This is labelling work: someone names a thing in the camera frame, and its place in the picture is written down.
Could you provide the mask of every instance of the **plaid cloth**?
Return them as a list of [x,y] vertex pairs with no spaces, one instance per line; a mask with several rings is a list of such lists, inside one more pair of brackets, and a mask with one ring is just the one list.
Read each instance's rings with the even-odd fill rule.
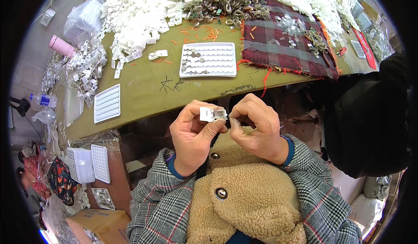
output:
[[[292,161],[280,167],[296,186],[307,243],[361,244],[357,225],[347,219],[351,207],[333,187],[327,163],[296,137],[285,134],[294,144]],[[185,243],[195,175],[176,178],[163,149],[146,179],[132,191],[132,221],[127,226],[129,243]]]
[[[328,77],[337,79],[337,64],[333,56],[330,53],[326,54],[326,58],[331,65],[329,68],[322,57],[322,53],[319,54],[319,58],[316,58],[309,51],[309,47],[307,46],[309,41],[302,33],[297,35],[299,42],[296,42],[295,37],[292,37],[292,40],[296,43],[296,47],[294,49],[289,48],[289,35],[282,34],[282,32],[286,32],[286,29],[277,26],[275,16],[283,17],[287,13],[293,19],[299,18],[305,22],[307,29],[312,27],[315,31],[320,32],[324,42],[327,43],[327,39],[321,28],[321,23],[319,21],[311,22],[307,16],[300,14],[298,11],[294,11],[290,6],[280,3],[277,0],[265,1],[271,7],[270,17],[272,20],[246,20],[244,22],[243,59],[253,64],[272,67],[273,69],[276,66],[282,68],[284,71],[302,72],[320,78]],[[280,45],[276,43],[268,44],[267,42],[272,39],[278,40]]]

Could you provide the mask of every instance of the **sleeve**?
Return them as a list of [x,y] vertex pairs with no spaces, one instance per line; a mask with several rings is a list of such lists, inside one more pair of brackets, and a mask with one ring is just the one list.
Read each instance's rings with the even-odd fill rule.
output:
[[295,136],[284,136],[292,141],[294,154],[280,168],[295,184],[307,243],[361,244],[361,231],[347,219],[351,207],[334,187],[327,162]]
[[129,243],[185,243],[195,174],[178,179],[165,160],[173,154],[162,149],[131,192],[132,220],[127,226]]

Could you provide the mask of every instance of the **black cable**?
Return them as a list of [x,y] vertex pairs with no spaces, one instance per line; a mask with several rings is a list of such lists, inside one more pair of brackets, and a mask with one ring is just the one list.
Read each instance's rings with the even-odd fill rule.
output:
[[39,134],[38,130],[35,128],[35,126],[32,124],[31,121],[29,121],[29,123],[32,125],[32,127],[35,129],[36,133],[39,135],[39,142],[42,142],[42,138],[40,137],[40,134]]

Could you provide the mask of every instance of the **blue sleeve cuff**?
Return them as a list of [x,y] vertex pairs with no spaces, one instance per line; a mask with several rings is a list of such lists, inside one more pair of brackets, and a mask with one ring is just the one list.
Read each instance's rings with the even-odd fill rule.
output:
[[289,138],[287,138],[287,137],[284,137],[284,138],[286,139],[286,141],[289,145],[288,157],[286,158],[286,161],[282,164],[285,167],[285,166],[289,165],[289,163],[293,159],[293,154],[295,153],[295,146],[293,145],[293,142]]
[[178,178],[178,179],[184,179],[184,177],[183,176],[181,176],[176,170],[175,170],[175,168],[174,168],[174,160],[175,160],[175,153],[174,153],[174,156],[172,157],[172,158],[170,158],[170,160],[169,160],[169,162],[168,162],[168,164],[167,164],[167,167],[169,168],[169,170],[171,171],[171,173],[176,177],[176,178]]

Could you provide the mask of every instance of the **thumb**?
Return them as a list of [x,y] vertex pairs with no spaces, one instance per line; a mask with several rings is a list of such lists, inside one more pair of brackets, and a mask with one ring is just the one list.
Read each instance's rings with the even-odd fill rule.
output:
[[211,142],[215,135],[219,132],[220,129],[223,128],[225,125],[225,119],[217,119],[216,121],[212,121],[207,123],[201,132],[199,132],[198,137],[199,139],[204,140],[206,142]]
[[229,122],[231,123],[231,131],[229,134],[231,139],[240,145],[244,144],[244,142],[248,139],[248,134],[244,132],[241,123],[237,118],[229,118]]

